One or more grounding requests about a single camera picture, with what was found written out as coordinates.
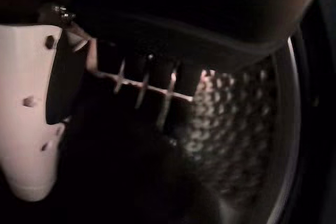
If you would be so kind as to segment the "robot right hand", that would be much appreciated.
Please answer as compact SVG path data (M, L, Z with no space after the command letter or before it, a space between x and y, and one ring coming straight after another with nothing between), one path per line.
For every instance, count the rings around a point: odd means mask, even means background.
M140 92L191 101L201 70L147 55L133 81L112 46L87 35L64 8L72 0L1 0L1 171L20 200L45 199L57 180L58 146L86 71Z

